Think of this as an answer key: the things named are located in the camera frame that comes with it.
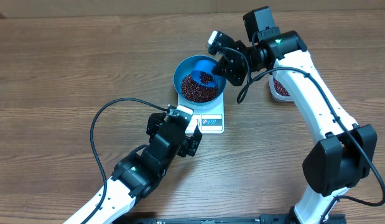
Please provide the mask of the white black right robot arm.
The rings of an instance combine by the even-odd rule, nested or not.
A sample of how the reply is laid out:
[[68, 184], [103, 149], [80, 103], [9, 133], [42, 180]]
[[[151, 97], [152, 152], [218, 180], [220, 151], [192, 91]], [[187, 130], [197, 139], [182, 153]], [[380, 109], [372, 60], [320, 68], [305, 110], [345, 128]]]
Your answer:
[[261, 215], [261, 223], [344, 223], [330, 210], [347, 191], [373, 169], [377, 134], [369, 124], [360, 126], [337, 102], [313, 64], [305, 42], [295, 31], [281, 32], [268, 7], [243, 17], [250, 46], [214, 31], [208, 53], [221, 54], [215, 75], [240, 86], [242, 102], [256, 79], [274, 77], [302, 113], [313, 138], [313, 149], [302, 169], [307, 188], [286, 215]]

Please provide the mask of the teal metal bowl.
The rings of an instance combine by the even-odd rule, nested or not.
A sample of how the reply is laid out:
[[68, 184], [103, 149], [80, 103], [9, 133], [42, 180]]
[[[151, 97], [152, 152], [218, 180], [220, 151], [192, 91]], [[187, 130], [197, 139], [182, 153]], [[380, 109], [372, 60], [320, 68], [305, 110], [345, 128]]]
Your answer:
[[[174, 87], [175, 87], [175, 90], [176, 90], [178, 95], [181, 95], [183, 97], [182, 92], [181, 92], [181, 88], [180, 88], [181, 82], [187, 75], [190, 75], [190, 72], [192, 71], [194, 65], [199, 60], [210, 60], [210, 61], [214, 62], [215, 64], [217, 64], [217, 61], [215, 59], [210, 58], [210, 57], [205, 56], [205, 55], [194, 55], [194, 56], [191, 56], [191, 57], [184, 59], [177, 66], [177, 68], [175, 69], [175, 72], [174, 72], [174, 78], [173, 78]], [[218, 94], [216, 96], [216, 98], [217, 98], [225, 90], [226, 79], [224, 77], [220, 77], [217, 75], [214, 75], [214, 76], [217, 80], [217, 85], [218, 85]]]

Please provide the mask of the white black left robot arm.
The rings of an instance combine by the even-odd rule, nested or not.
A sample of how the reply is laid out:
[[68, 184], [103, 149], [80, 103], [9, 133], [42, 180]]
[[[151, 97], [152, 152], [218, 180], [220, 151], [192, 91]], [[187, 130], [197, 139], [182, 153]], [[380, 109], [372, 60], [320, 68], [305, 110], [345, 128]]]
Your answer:
[[175, 156], [195, 155], [202, 133], [195, 126], [193, 134], [186, 135], [193, 119], [180, 110], [151, 114], [146, 131], [149, 144], [119, 161], [106, 181], [107, 189], [100, 189], [65, 222], [112, 223], [130, 211], [157, 188]]

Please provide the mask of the blue plastic measuring scoop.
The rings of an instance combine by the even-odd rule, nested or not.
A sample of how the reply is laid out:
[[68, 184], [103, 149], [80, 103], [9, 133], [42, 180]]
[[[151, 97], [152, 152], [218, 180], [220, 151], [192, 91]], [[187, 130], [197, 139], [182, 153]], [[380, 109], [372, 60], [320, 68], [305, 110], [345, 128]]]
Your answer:
[[216, 64], [210, 60], [199, 60], [190, 72], [190, 76], [199, 85], [207, 88], [217, 86], [217, 80], [212, 74], [212, 70]]

